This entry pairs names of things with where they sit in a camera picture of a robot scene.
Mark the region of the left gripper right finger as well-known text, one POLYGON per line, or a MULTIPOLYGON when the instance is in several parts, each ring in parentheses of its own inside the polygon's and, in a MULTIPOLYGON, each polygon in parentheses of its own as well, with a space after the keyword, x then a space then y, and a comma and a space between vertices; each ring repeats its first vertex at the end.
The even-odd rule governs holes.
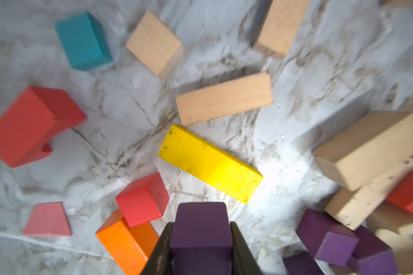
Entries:
POLYGON ((262 275, 262 271, 253 257, 236 222, 231 222, 233 238, 232 274, 262 275))

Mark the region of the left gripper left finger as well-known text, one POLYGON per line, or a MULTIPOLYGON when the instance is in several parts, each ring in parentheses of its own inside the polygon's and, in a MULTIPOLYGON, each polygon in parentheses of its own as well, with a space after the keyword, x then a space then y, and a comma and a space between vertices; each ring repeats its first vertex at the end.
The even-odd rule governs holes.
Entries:
POLYGON ((140 275, 172 275, 172 254, 170 240, 173 231, 173 222, 167 223, 157 245, 140 275))

